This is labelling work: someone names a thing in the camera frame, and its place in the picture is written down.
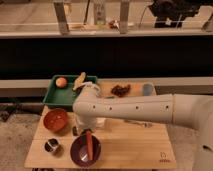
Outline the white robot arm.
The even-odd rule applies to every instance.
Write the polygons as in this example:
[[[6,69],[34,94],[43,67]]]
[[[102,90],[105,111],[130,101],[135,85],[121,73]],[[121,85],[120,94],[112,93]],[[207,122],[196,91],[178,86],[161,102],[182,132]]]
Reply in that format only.
[[[164,94],[102,98],[100,87],[89,83],[73,103],[83,126],[94,118],[117,118],[188,127],[199,132],[193,171],[213,171],[213,96]]]

